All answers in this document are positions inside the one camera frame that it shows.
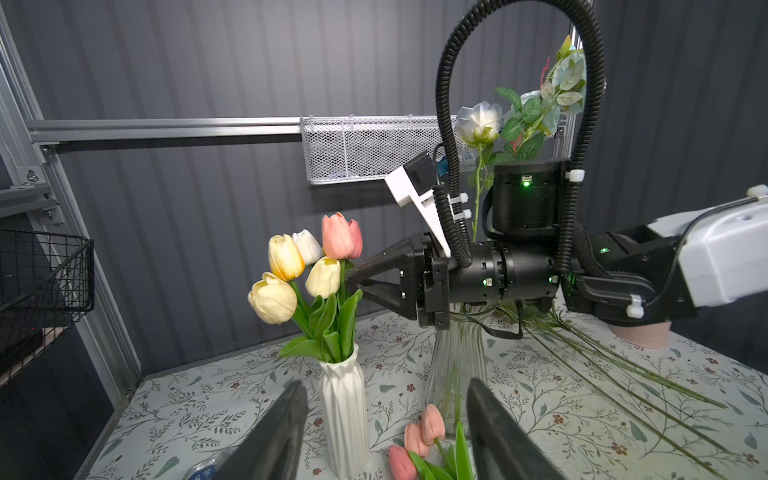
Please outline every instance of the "floral tablecloth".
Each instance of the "floral tablecloth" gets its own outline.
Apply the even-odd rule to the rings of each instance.
[[[569,347],[545,341],[580,373],[725,477],[768,475],[768,383],[763,374],[675,334],[667,348],[642,349],[618,339],[593,317],[564,317],[628,359],[728,405],[719,409],[638,382],[598,360],[623,385],[732,453],[719,451],[621,392]],[[409,422],[418,421],[434,342],[433,329],[420,329],[394,313],[359,323],[373,451],[362,478],[391,478],[386,452],[402,441]],[[216,450],[238,445],[293,379],[303,380],[310,399],[299,478],[335,478],[325,459],[319,366],[311,359],[281,359],[279,349],[258,349],[142,382],[88,478],[181,479]],[[485,362],[494,394],[567,478],[714,478],[595,392],[535,339],[486,336]]]

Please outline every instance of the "tulip leaf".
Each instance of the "tulip leaf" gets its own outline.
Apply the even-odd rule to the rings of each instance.
[[[310,329],[310,320],[306,318],[306,314],[304,313],[304,310],[301,309],[301,306],[298,306],[296,308],[296,311],[293,312],[293,322],[299,326],[302,332],[304,332],[304,335],[311,337],[312,336],[312,330]]]
[[[323,334],[323,340],[328,346],[328,351],[333,357],[333,362],[338,363],[344,360],[341,356],[341,339],[339,338],[339,332],[325,332]]]
[[[333,363],[333,356],[331,355],[331,351],[328,350],[328,344],[325,343],[325,341],[320,342],[320,353],[323,354],[322,361],[325,363]]]
[[[310,312],[310,315],[312,313],[315,313],[317,310],[322,310],[323,305],[325,304],[326,304],[326,301],[323,300],[323,298],[320,295],[318,295],[317,298],[315,298],[315,301],[312,303],[312,307],[311,307],[312,312]]]
[[[424,460],[422,460],[422,458],[418,454],[414,452],[408,452],[408,456],[411,457],[411,461],[413,462],[413,465],[416,467],[416,471],[419,473],[419,477],[421,477],[422,480],[437,480],[437,478],[435,478],[435,476],[429,470],[429,467],[427,466],[427,464],[424,463]]]
[[[297,337],[280,349],[280,356],[312,356],[316,359],[323,359],[323,351],[320,348],[320,342],[308,339],[305,336]]]
[[[325,300],[321,296],[315,299],[315,303],[312,304],[312,314],[309,319],[310,334],[309,338],[315,338],[315,331],[317,330],[317,324],[320,323],[320,317],[323,315],[323,307],[325,306]]]
[[[464,437],[464,425],[456,426],[456,480],[472,480],[472,461],[469,459],[469,445]]]
[[[323,313],[320,315],[320,320],[315,328],[315,338],[320,340],[323,338],[325,331],[331,326],[333,320],[336,318],[336,294],[332,294],[326,300],[326,305],[323,307]]]
[[[541,147],[544,145],[544,132],[537,131],[533,137],[527,139],[523,145],[520,145],[515,155],[516,160],[534,160]]]
[[[448,453],[445,454],[446,457],[448,457],[446,460],[448,461],[448,468],[451,469],[451,472],[453,472],[453,475],[456,475],[456,450],[453,449],[453,445],[448,447]]]
[[[520,111],[522,108],[522,103],[520,102],[520,95],[518,95],[518,92],[512,90],[511,88],[503,87],[496,87],[496,92],[512,102],[512,108],[514,108],[515,111]]]
[[[447,468],[438,467],[437,465],[429,463],[426,460],[424,463],[427,464],[429,471],[432,472],[436,480],[453,480],[453,474]]]
[[[541,116],[541,97],[530,97],[523,105],[522,123],[532,124]]]
[[[339,311],[339,334],[341,335],[341,353],[346,359],[352,355],[355,342],[355,325],[357,323],[357,304],[362,299],[362,290],[346,299]]]

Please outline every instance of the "green flower stem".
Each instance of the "green flower stem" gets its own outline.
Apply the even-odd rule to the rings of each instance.
[[[554,329],[553,329],[551,326],[549,326],[549,325],[545,325],[545,329],[546,329],[546,330],[548,330],[548,331],[549,331],[549,333],[551,333],[552,335],[555,335],[555,336],[556,336],[556,337],[557,337],[559,340],[563,340],[563,339],[565,338],[565,337],[563,337],[563,336],[562,336],[560,333],[558,333],[558,332],[555,332],[555,331],[554,331]],[[719,449],[720,449],[720,450],[722,450],[723,452],[726,452],[726,453],[731,453],[731,452],[729,452],[729,451],[728,451],[728,449],[726,449],[725,447],[723,447],[721,444],[719,444],[719,443],[715,442],[714,440],[712,440],[712,439],[711,439],[711,438],[709,438],[708,436],[704,435],[703,433],[699,432],[699,431],[698,431],[698,430],[696,430],[695,428],[691,427],[690,425],[687,425],[687,424],[683,423],[681,420],[679,420],[679,419],[677,419],[677,418],[673,417],[672,415],[670,415],[670,414],[669,414],[669,413],[667,413],[666,411],[664,411],[664,410],[660,409],[659,407],[657,407],[657,406],[656,406],[655,404],[653,404],[652,402],[648,402],[646,399],[644,399],[643,397],[639,396],[637,393],[635,393],[635,392],[632,392],[631,390],[629,390],[629,389],[628,389],[628,388],[626,388],[625,386],[621,385],[621,384],[620,384],[620,383],[619,383],[619,382],[618,382],[616,379],[614,379],[614,377],[610,376],[610,375],[608,374],[608,372],[606,372],[606,371],[605,371],[605,370],[604,370],[604,369],[603,369],[603,368],[602,368],[602,367],[601,367],[601,366],[600,366],[600,365],[599,365],[597,362],[595,362],[594,360],[592,360],[592,359],[590,359],[588,356],[586,356],[586,355],[584,354],[584,352],[582,352],[582,351],[581,351],[581,349],[580,349],[579,347],[577,347],[577,346],[573,346],[573,345],[570,345],[570,344],[569,344],[569,346],[570,346],[572,349],[576,350],[576,352],[578,352],[578,353],[579,353],[581,356],[583,356],[583,357],[584,357],[584,358],[587,360],[587,362],[589,362],[589,364],[590,364],[590,365],[592,365],[594,368],[596,368],[596,369],[597,369],[597,370],[598,370],[600,373],[602,373],[602,374],[603,374],[603,375],[604,375],[604,376],[605,376],[607,379],[609,379],[609,380],[610,380],[610,381],[611,381],[613,384],[615,384],[617,387],[619,387],[619,388],[620,388],[622,391],[626,392],[628,395],[630,395],[630,396],[634,397],[635,399],[639,400],[639,401],[640,401],[640,402],[642,402],[643,404],[645,404],[645,405],[647,405],[647,406],[651,407],[652,409],[656,410],[657,412],[659,412],[660,414],[664,415],[665,417],[667,417],[668,419],[672,420],[673,422],[677,423],[678,425],[680,425],[680,426],[681,426],[681,427],[683,427],[684,429],[686,429],[686,430],[688,430],[689,432],[691,432],[691,433],[695,434],[696,436],[700,437],[700,438],[701,438],[701,439],[703,439],[705,442],[707,442],[707,443],[709,443],[709,444],[711,444],[711,445],[713,445],[713,446],[715,446],[715,447],[719,448]]]
[[[478,239],[478,219],[480,217],[480,196],[482,195],[482,191],[480,188],[480,170],[485,168],[485,162],[488,160],[488,154],[493,147],[493,144],[490,145],[479,145],[479,157],[478,157],[478,166],[475,168],[475,218],[472,219],[472,241],[476,242]]]
[[[678,385],[675,382],[671,382],[669,379],[665,379],[663,376],[660,376],[655,372],[651,372],[645,367],[640,366],[635,362],[630,361],[629,359],[625,359],[623,356],[619,355],[618,353],[614,352],[609,348],[606,348],[603,344],[601,344],[595,339],[592,339],[589,335],[587,335],[586,333],[582,332],[580,329],[574,326],[569,326],[567,323],[562,321],[558,321],[558,326],[578,336],[582,341],[586,342],[589,346],[592,346],[593,348],[595,348],[595,351],[598,352],[598,355],[603,356],[606,360],[618,366],[619,368],[630,370],[631,372],[637,373],[638,375],[643,376],[646,379],[653,380],[654,382],[660,383],[666,387],[671,388],[672,390],[675,390],[679,393],[683,393],[684,395],[689,396],[692,399],[699,400],[700,402],[710,403],[711,405],[720,407],[722,409],[727,408],[725,405],[723,405],[722,403],[716,400],[712,400],[706,396],[701,395],[700,393],[694,392],[693,390],[689,390],[682,385]],[[612,358],[605,355],[605,352],[610,353],[612,356],[619,359],[619,361],[626,363],[627,366],[619,365]]]
[[[607,393],[606,393],[606,392],[605,392],[603,389],[601,389],[600,387],[598,387],[597,385],[595,385],[595,384],[594,384],[594,383],[593,383],[593,382],[592,382],[590,379],[588,379],[586,376],[582,375],[582,374],[581,374],[581,373],[580,373],[578,370],[576,370],[574,367],[570,366],[570,365],[569,365],[567,362],[565,362],[565,360],[563,360],[563,359],[562,359],[562,358],[561,358],[561,357],[560,357],[560,356],[559,356],[557,353],[555,353],[555,352],[554,352],[554,351],[553,351],[551,348],[549,348],[548,346],[546,346],[546,345],[544,344],[544,342],[542,342],[542,341],[541,341],[541,340],[540,340],[540,339],[539,339],[537,336],[533,335],[533,334],[531,333],[531,330],[529,330],[527,326],[525,326],[525,325],[522,325],[522,324],[521,324],[521,326],[522,326],[522,328],[523,328],[523,329],[524,329],[524,330],[525,330],[525,331],[528,333],[528,335],[529,335],[529,336],[531,336],[531,337],[532,337],[534,340],[536,340],[537,342],[539,342],[539,343],[541,344],[541,346],[543,346],[543,347],[544,347],[544,348],[545,348],[545,349],[546,349],[546,350],[547,350],[547,351],[550,353],[550,355],[552,355],[552,356],[553,356],[553,357],[554,357],[554,358],[555,358],[557,361],[559,361],[561,364],[563,364],[563,365],[567,366],[567,367],[568,367],[568,368],[569,368],[569,369],[570,369],[570,370],[571,370],[573,373],[575,373],[576,375],[578,375],[578,376],[579,376],[579,377],[580,377],[582,380],[584,380],[584,381],[585,381],[585,382],[586,382],[586,383],[587,383],[589,386],[591,386],[593,389],[595,389],[595,391],[597,391],[597,392],[599,392],[600,394],[602,394],[602,396],[604,396],[605,398],[607,398],[607,399],[611,400],[611,401],[612,401],[612,402],[613,402],[613,403],[614,403],[614,404],[615,404],[615,405],[616,405],[616,406],[617,406],[619,409],[623,410],[623,411],[624,411],[624,412],[626,412],[626,413],[627,413],[627,414],[628,414],[630,417],[632,417],[632,419],[634,419],[635,421],[637,421],[638,423],[640,423],[640,424],[641,424],[642,426],[644,426],[646,429],[649,429],[649,430],[651,430],[651,431],[652,431],[652,432],[653,432],[655,435],[657,435],[657,436],[659,436],[660,438],[664,439],[664,441],[665,441],[665,442],[667,442],[667,443],[669,443],[670,445],[672,445],[672,448],[673,448],[673,449],[675,449],[675,450],[677,450],[677,451],[681,452],[683,455],[685,455],[686,457],[690,458],[692,461],[696,462],[696,463],[697,463],[697,464],[698,464],[700,467],[704,468],[704,469],[705,469],[705,470],[707,470],[709,473],[715,474],[715,475],[716,475],[718,478],[722,478],[723,480],[727,480],[727,478],[723,477],[723,476],[722,476],[720,473],[718,473],[718,472],[717,472],[716,470],[714,470],[712,467],[710,467],[709,465],[706,465],[706,464],[704,464],[704,462],[702,462],[701,460],[699,460],[698,458],[696,458],[695,456],[693,456],[693,455],[692,455],[690,452],[688,452],[686,449],[684,449],[683,447],[679,446],[677,443],[673,442],[671,439],[669,439],[668,437],[666,437],[666,436],[665,436],[663,433],[661,433],[661,432],[659,432],[658,430],[656,430],[656,429],[655,429],[655,428],[654,428],[654,427],[653,427],[653,426],[652,426],[650,423],[648,423],[648,422],[646,422],[645,420],[641,419],[639,416],[637,416],[637,414],[635,414],[634,412],[632,412],[631,410],[629,410],[629,409],[628,409],[626,406],[624,406],[623,404],[621,404],[621,403],[617,402],[616,400],[614,400],[613,398],[611,398],[611,397],[610,397],[610,396],[609,396],[609,395],[608,395],[608,394],[607,394]]]
[[[517,314],[511,313],[506,307],[499,305],[498,308],[502,312],[506,313],[507,316],[509,316],[510,318],[517,319]],[[552,318],[552,322],[550,323],[546,323],[544,319],[533,319],[533,320],[536,322],[538,326],[543,326],[544,324],[547,324],[550,327],[553,327],[553,326],[560,327],[566,330],[567,332],[573,333],[574,335],[578,336],[582,341],[584,341],[590,347],[593,347],[593,348],[589,348],[589,347],[580,345],[578,343],[575,343],[574,340],[571,340],[567,337],[562,337],[562,341],[565,343],[568,343],[569,346],[573,346],[573,343],[575,343],[585,351],[588,351],[598,356],[605,357],[606,360],[613,363],[615,366],[619,367],[620,369],[628,370],[628,371],[631,371],[632,373],[636,373],[640,376],[643,376],[645,379],[648,379],[655,383],[659,383],[663,386],[666,386],[667,388],[675,390],[676,392],[689,396],[692,399],[699,400],[700,402],[709,403],[711,405],[720,407],[722,409],[726,408],[725,405],[723,405],[722,403],[716,400],[712,400],[706,396],[701,395],[698,392],[694,392],[693,390],[687,389],[682,385],[679,385],[667,378],[664,378],[663,376],[657,374],[656,372],[651,372],[649,369],[645,368],[642,365],[638,365],[635,362],[632,362],[631,360],[624,358],[623,356],[607,348],[605,345],[598,342],[597,340],[592,339],[589,335],[581,331],[579,328],[572,325],[568,325],[566,322],[563,322],[562,319],[558,317],[558,314],[554,312],[554,310],[550,310],[548,316]],[[607,357],[605,355],[606,352],[610,353],[613,357],[615,357],[617,361]]]
[[[293,288],[293,291],[296,292],[296,301],[299,303],[299,308],[304,312],[307,318],[312,315],[312,310],[310,309],[310,306],[306,304],[306,300],[304,300],[304,295],[301,294],[301,290],[299,290],[299,284],[296,283],[295,280],[289,280],[288,284],[291,285],[291,288]]]
[[[437,445],[437,449],[440,451],[440,455],[445,462],[445,466],[453,473],[453,475],[456,475],[456,472],[453,471],[454,465],[451,465],[451,462],[448,461],[448,456],[446,455],[445,450],[442,449],[442,444],[440,443],[439,439],[435,439],[435,445]]]
[[[346,302],[346,285],[344,282],[344,270],[346,270],[346,258],[342,258],[339,260],[339,263],[341,263],[341,280],[339,282],[339,294],[337,295],[339,297],[339,305],[343,305],[344,302]]]

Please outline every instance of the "artificial rose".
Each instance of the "artificial rose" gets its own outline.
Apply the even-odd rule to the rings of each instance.
[[[270,238],[268,256],[272,273],[283,281],[293,280],[304,271],[304,259],[290,235]]]
[[[410,423],[406,426],[406,450],[414,452],[421,458],[427,458],[429,455],[429,447],[424,443],[422,438],[422,426]]]
[[[336,260],[348,258],[355,252],[352,230],[346,218],[339,212],[331,217],[323,217],[323,251],[326,256]]]
[[[306,279],[306,291],[312,298],[328,298],[339,291],[341,284],[341,263],[333,258],[323,257],[317,260]]]
[[[403,447],[389,447],[389,467],[395,480],[416,480],[416,466]]]
[[[432,403],[427,405],[422,413],[422,439],[427,445],[434,445],[435,440],[445,438],[445,423],[437,407]]]
[[[296,312],[296,292],[272,272],[266,272],[248,292],[248,303],[270,325],[285,323]]]
[[[349,230],[352,232],[352,240],[355,243],[355,250],[349,254],[349,258],[360,258],[362,255],[362,232],[360,231],[360,224],[357,220],[349,222]]]
[[[304,265],[312,265],[323,256],[323,248],[306,228],[292,235],[293,242],[299,247]]]
[[[498,137],[504,127],[502,108],[487,101],[473,108],[461,107],[456,115],[456,133],[472,147],[487,146]]]

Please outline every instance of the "white ceramic vase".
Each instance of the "white ceramic vase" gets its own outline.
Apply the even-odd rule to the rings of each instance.
[[[370,460],[366,382],[357,363],[357,344],[348,359],[320,362],[320,401],[326,413],[326,440],[331,469],[341,480],[353,480]]]

